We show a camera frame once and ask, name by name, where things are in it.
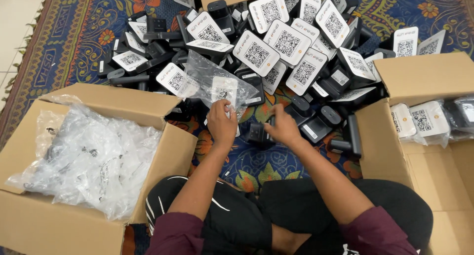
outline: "open cardboard box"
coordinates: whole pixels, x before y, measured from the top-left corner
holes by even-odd
[[[163,136],[129,220],[107,221],[96,209],[51,204],[52,197],[5,185],[35,159],[37,117],[42,110],[66,114],[68,106],[35,100],[0,153],[0,246],[27,255],[119,255],[128,224],[145,223],[145,198],[162,178],[187,175],[197,138],[168,124],[175,96],[104,85],[74,84],[46,95],[75,95],[92,110],[163,130]]]
[[[400,143],[390,106],[415,106],[474,94],[474,63],[464,52],[376,60],[390,97],[356,112],[366,179],[402,183],[430,205],[434,227],[427,254],[474,254],[474,140],[423,146]]]

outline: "maroon sleeve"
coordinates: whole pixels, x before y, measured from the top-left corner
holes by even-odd
[[[340,225],[348,247],[364,255],[418,255],[407,235],[381,206],[359,215],[348,225]]]
[[[201,254],[204,239],[200,238],[204,223],[198,217],[180,212],[161,215],[145,255]]]

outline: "person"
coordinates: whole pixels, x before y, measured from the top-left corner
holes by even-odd
[[[311,178],[265,182],[260,197],[218,179],[237,130],[230,102],[210,108],[214,144],[191,177],[169,176],[151,189],[145,211],[147,255],[416,255],[428,246],[430,207],[399,183],[350,181],[315,150],[282,105],[265,130],[286,145]]]

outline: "hand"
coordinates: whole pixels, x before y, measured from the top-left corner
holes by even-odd
[[[221,99],[210,107],[208,119],[209,132],[214,138],[214,146],[230,150],[237,133],[237,113],[229,109],[230,101]]]
[[[275,114],[275,126],[265,123],[265,131],[276,141],[290,149],[304,138],[299,133],[295,120],[285,112],[282,104],[273,106],[271,112]]]

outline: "tiled floor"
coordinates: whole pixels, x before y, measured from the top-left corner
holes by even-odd
[[[7,97],[5,87],[9,80],[17,74],[17,68],[13,66],[20,63],[22,55],[18,47],[26,46],[24,37],[33,34],[31,26],[27,23],[36,23],[37,11],[42,8],[43,0],[0,0],[0,99]],[[0,101],[0,110],[5,105]]]

